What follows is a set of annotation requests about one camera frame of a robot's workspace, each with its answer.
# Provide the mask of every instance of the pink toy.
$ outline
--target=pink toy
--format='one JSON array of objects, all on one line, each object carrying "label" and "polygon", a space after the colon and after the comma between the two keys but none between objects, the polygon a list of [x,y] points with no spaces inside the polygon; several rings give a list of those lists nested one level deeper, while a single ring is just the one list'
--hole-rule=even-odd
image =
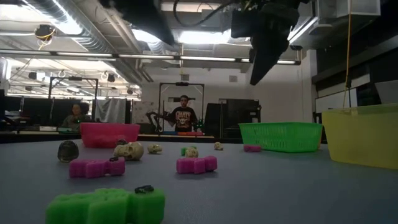
[{"label": "pink toy", "polygon": [[217,158],[206,156],[205,158],[177,159],[177,172],[179,174],[202,174],[217,169]]},{"label": "pink toy", "polygon": [[123,175],[126,170],[123,157],[105,159],[75,159],[70,162],[69,176],[71,178],[95,178],[109,175]]},{"label": "pink toy", "polygon": [[243,150],[245,152],[261,152],[261,146],[244,145]]}]

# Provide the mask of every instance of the person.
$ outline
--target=person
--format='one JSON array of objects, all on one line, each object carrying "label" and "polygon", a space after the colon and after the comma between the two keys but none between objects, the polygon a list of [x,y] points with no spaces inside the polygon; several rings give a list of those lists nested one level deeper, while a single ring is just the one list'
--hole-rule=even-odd
[{"label": "person", "polygon": [[192,124],[198,121],[195,111],[187,106],[188,100],[187,95],[182,95],[180,97],[181,106],[175,108],[170,114],[169,123],[171,126],[175,125],[176,132],[192,131]]},{"label": "person", "polygon": [[79,103],[72,106],[72,115],[63,120],[61,127],[71,128],[72,131],[80,131],[81,122],[90,122],[91,118],[87,115],[89,110],[88,103]]}]

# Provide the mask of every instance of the pink basket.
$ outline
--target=pink basket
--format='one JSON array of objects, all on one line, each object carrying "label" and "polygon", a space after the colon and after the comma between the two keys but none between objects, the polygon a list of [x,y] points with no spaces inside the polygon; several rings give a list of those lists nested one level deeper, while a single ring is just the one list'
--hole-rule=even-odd
[{"label": "pink basket", "polygon": [[116,141],[137,141],[138,124],[81,123],[80,132],[86,147],[114,148]]}]

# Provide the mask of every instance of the plastic basket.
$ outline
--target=plastic basket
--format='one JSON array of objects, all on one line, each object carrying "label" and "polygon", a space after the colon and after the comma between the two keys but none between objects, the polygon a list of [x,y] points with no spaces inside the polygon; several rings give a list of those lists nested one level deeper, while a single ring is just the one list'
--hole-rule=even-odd
[{"label": "plastic basket", "polygon": [[86,147],[115,148],[116,141],[137,141],[138,124],[81,123],[80,132]]},{"label": "plastic basket", "polygon": [[331,159],[398,169],[398,104],[322,113]]},{"label": "plastic basket", "polygon": [[314,123],[250,123],[239,127],[243,144],[280,152],[316,151],[322,133],[322,124]]}]

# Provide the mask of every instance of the yellow basket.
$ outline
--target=yellow basket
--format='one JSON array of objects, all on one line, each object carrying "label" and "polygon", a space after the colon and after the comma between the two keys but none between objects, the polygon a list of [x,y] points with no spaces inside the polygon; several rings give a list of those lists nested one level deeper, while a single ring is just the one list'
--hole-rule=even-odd
[{"label": "yellow basket", "polygon": [[331,159],[398,169],[398,104],[322,113]]}]

